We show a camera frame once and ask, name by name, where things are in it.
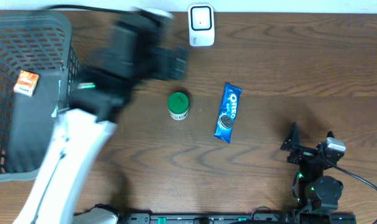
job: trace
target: wooden table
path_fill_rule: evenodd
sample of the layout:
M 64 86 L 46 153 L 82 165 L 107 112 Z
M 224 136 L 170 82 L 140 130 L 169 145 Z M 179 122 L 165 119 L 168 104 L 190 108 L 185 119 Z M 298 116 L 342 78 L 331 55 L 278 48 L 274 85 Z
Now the wooden table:
M 80 60 L 104 47 L 114 15 L 65 12 Z M 166 45 L 189 46 L 186 13 Z M 338 165 L 377 185 L 377 15 L 216 13 L 212 47 L 191 48 L 182 82 L 138 87 L 90 172 L 77 211 L 96 203 L 154 213 L 249 213 L 296 204 L 298 167 L 279 150 L 290 125 L 314 147 L 333 130 L 347 153 Z M 213 137 L 224 84 L 243 89 L 231 144 Z M 190 115 L 169 117 L 167 99 L 191 96 Z M 377 192 L 337 170 L 339 212 L 377 217 Z M 0 223 L 19 214 L 32 182 L 0 184 Z

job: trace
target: blue snack wrapper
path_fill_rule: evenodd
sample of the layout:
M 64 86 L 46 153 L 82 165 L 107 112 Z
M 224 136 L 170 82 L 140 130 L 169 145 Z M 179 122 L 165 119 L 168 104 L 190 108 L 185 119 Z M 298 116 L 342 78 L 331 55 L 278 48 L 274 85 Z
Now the blue snack wrapper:
M 234 121 L 237 117 L 238 103 L 242 89 L 230 85 L 225 85 L 225 93 L 221 99 L 219 108 L 218 123 L 214 136 L 230 144 L 231 132 L 233 131 Z

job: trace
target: cable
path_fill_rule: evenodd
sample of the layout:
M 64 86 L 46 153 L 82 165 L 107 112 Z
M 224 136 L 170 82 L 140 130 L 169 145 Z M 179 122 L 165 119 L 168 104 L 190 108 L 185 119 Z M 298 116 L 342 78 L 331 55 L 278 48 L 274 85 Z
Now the cable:
M 276 214 L 274 214 L 274 212 L 269 208 L 269 207 L 267 207 L 267 206 L 260 206 L 260 207 L 258 207 L 257 209 L 255 209 L 255 210 L 253 210 L 253 212 L 252 212 L 252 214 L 251 214 L 251 220 L 253 220 L 254 219 L 254 215 L 255 215 L 255 213 L 256 213 L 256 211 L 258 211 L 259 209 L 261 209 L 261 208 L 266 208 L 266 209 L 268 209 L 273 215 L 274 215 L 274 217 L 276 217 L 277 218 L 277 220 L 278 220 L 278 217 L 277 217 L 277 215 Z
M 54 5 L 54 6 L 49 6 L 49 7 L 43 8 L 43 10 L 50 10 L 50 9 L 83 9 L 83 10 L 98 11 L 98 12 L 111 12 L 111 13 L 117 13 L 117 14 L 130 14 L 130 12 L 116 10 L 116 9 L 103 9 L 103 8 L 98 8 L 98 7 L 69 5 L 69 4 Z
M 357 175 L 355 175 L 355 174 L 353 174 L 353 173 L 351 173 L 351 172 L 349 172 L 349 171 L 347 171 L 347 170 L 345 170 L 345 169 L 342 169 L 341 167 L 339 167 L 339 166 L 333 164 L 331 161 L 329 161 L 329 160 L 324 156 L 324 153 L 320 153 L 320 155 L 321 155 L 322 159 L 323 159 L 328 165 L 330 165 L 330 166 L 332 166 L 333 168 L 339 170 L 340 172 L 343 172 L 343 173 L 345 173 L 345 174 L 347 174 L 347 175 L 349 175 L 349 176 L 352 176 L 352 177 L 358 179 L 359 181 L 361 181 L 361 182 L 363 182 L 364 184 L 366 184 L 366 185 L 368 185 L 368 186 L 374 188 L 374 189 L 377 191 L 377 186 L 373 185 L 371 182 L 369 182 L 369 181 L 367 181 L 367 180 L 365 180 L 365 179 L 363 179 L 363 178 L 361 178 L 361 177 L 359 177 L 359 176 L 357 176 Z
M 295 189 L 296 189 L 296 181 L 298 179 L 298 175 L 299 175 L 299 171 L 295 174 L 294 183 L 292 184 L 292 194 L 294 195 L 294 197 L 297 197 Z

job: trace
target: orange sticker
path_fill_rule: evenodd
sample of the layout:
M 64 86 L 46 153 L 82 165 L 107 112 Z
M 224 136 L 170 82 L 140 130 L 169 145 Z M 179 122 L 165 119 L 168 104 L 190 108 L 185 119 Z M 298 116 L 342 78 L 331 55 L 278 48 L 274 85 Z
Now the orange sticker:
M 16 93 L 32 96 L 35 87 L 37 86 L 38 79 L 38 74 L 21 70 L 19 79 L 17 79 L 17 83 L 14 85 L 13 90 Z

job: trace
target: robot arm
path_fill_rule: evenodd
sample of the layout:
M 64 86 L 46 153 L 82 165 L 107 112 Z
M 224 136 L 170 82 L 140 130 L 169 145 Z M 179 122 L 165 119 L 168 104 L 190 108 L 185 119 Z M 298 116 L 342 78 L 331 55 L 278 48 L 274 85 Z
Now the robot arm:
M 187 50 L 157 45 L 171 14 L 126 14 L 107 49 L 97 50 L 72 88 L 69 109 L 58 115 L 30 196 L 15 224 L 73 221 L 78 196 L 96 156 L 114 133 L 134 86 L 146 79 L 183 79 Z

